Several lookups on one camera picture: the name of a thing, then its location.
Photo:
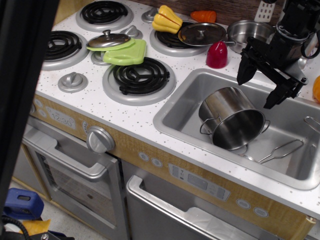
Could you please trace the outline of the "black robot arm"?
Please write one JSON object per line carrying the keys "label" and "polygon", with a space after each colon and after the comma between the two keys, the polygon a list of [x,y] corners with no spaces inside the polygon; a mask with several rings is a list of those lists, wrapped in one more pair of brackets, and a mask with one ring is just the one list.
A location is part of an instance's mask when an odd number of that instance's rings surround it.
{"label": "black robot arm", "polygon": [[266,109],[298,95],[308,84],[307,77],[299,68],[299,59],[314,59],[320,53],[317,50],[313,55],[307,55],[312,38],[320,36],[320,2],[288,0],[283,13],[270,43],[249,37],[240,53],[236,78],[239,85],[250,81],[256,71],[261,71],[276,85],[266,98]]}

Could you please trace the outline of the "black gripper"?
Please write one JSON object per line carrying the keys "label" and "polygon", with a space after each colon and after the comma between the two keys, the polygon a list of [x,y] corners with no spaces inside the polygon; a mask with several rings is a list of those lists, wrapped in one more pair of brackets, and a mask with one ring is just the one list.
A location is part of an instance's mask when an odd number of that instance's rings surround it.
{"label": "black gripper", "polygon": [[275,49],[254,37],[247,39],[247,45],[241,52],[241,61],[237,73],[238,85],[249,82],[256,71],[262,72],[275,84],[264,104],[265,109],[272,109],[287,98],[295,98],[302,87],[308,84],[308,78],[302,73],[298,62],[279,63],[283,51]]}

